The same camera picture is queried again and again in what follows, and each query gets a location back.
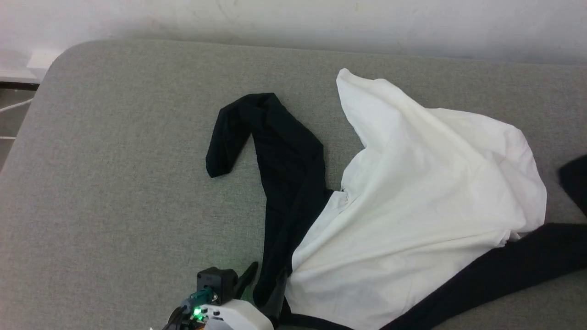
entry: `black cable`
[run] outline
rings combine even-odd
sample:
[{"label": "black cable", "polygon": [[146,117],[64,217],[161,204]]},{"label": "black cable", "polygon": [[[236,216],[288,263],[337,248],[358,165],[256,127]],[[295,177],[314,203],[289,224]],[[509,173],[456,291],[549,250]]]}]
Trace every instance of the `black cable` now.
[{"label": "black cable", "polygon": [[177,314],[175,316],[173,316],[173,313],[171,313],[171,316],[169,317],[169,321],[167,322],[167,324],[163,327],[163,329],[161,330],[169,330],[169,327],[178,319],[181,319],[181,317],[183,316],[183,311],[185,311],[185,309],[187,308],[186,306],[183,306],[181,308],[176,308],[176,310],[174,312],[177,312]]}]

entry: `white fabric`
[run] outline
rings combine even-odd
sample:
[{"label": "white fabric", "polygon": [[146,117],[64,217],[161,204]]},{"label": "white fabric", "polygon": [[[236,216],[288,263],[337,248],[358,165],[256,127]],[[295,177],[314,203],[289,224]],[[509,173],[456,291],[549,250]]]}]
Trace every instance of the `white fabric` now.
[{"label": "white fabric", "polygon": [[390,82],[347,69],[336,83],[365,149],[293,254],[294,314],[379,329],[544,223],[546,188],[520,130],[426,109]]}]

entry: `gray floor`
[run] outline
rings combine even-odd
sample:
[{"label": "gray floor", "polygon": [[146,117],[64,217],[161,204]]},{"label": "gray floor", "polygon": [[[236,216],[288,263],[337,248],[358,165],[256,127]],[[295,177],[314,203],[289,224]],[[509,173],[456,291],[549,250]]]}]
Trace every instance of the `gray floor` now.
[{"label": "gray floor", "polygon": [[[29,90],[0,89],[0,109],[31,99],[35,92]],[[15,107],[7,111],[0,111],[0,171],[4,161],[14,143],[14,140],[4,137],[16,137],[22,121],[29,109],[29,104]]]}]

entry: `wall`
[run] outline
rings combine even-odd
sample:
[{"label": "wall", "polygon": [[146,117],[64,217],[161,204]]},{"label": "wall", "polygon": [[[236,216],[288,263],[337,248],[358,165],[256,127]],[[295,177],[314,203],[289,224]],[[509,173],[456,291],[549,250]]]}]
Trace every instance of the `wall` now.
[{"label": "wall", "polygon": [[585,0],[0,0],[0,32],[0,71],[107,38],[587,64]]}]

